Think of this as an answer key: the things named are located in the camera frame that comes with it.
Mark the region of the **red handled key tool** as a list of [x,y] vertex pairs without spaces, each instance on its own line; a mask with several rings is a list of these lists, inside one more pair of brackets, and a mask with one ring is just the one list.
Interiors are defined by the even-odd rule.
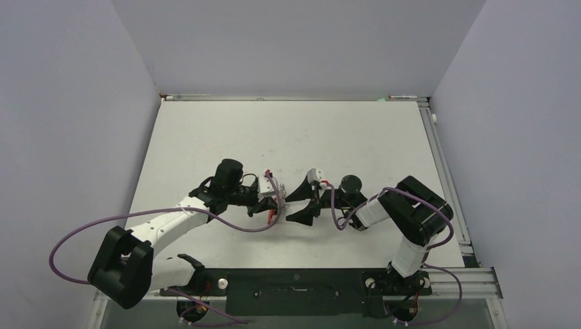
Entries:
[[280,220],[280,218],[283,214],[284,214],[284,207],[270,210],[268,217],[267,217],[267,224],[269,226],[275,225]]

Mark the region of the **silver wire keyrings bunch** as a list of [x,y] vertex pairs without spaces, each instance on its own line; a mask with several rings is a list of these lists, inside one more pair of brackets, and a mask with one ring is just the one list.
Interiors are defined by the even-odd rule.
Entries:
[[286,188],[284,184],[278,184],[278,194],[277,194],[277,203],[278,208],[281,211],[285,211],[286,209]]

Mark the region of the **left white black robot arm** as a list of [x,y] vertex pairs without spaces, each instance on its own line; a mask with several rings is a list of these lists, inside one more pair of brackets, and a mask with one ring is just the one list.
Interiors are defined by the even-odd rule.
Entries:
[[115,226],[101,243],[88,272],[90,285],[124,309],[137,305],[150,291],[179,287],[188,295],[203,289],[204,265],[188,254],[161,258],[160,252],[195,228],[219,221],[229,206],[247,214],[281,211],[277,180],[266,170],[251,185],[243,184],[243,164],[226,158],[176,206],[157,210],[156,217],[125,229]]

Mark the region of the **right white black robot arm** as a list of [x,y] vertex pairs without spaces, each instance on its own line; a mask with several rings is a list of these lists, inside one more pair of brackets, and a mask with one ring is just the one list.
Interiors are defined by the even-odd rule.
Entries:
[[415,283],[431,249],[439,247],[437,236],[453,230],[452,207],[433,190],[409,175],[394,188],[383,188],[367,198],[362,181],[346,175],[334,187],[319,174],[308,174],[286,202],[308,201],[305,208],[287,216],[287,221],[311,226],[321,210],[331,211],[338,230],[351,227],[364,231],[390,219],[402,234],[401,243],[388,264],[387,284],[396,293],[405,293]]

